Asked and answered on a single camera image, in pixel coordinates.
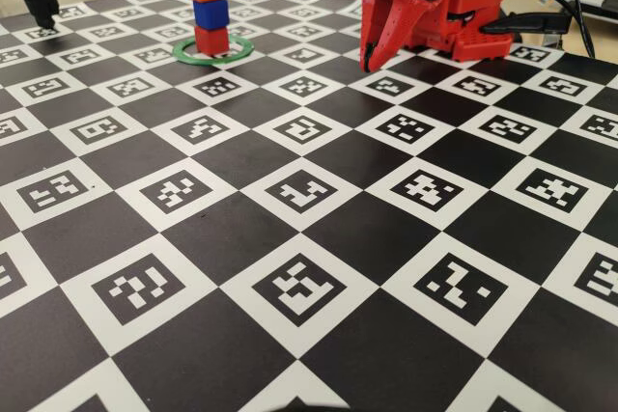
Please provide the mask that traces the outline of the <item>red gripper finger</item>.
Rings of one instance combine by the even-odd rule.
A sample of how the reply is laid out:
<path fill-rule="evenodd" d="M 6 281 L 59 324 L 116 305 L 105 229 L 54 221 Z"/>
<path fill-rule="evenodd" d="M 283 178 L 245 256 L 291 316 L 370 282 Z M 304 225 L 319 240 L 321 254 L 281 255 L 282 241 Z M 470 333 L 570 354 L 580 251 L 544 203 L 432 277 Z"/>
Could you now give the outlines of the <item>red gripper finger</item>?
<path fill-rule="evenodd" d="M 360 66 L 366 72 L 381 68 L 395 53 L 391 23 L 394 0 L 362 0 Z"/>
<path fill-rule="evenodd" d="M 432 2 L 427 0 L 394 0 L 390 17 L 395 26 L 392 37 L 396 41 L 396 52 L 405 43 L 420 17 L 432 7 Z"/>

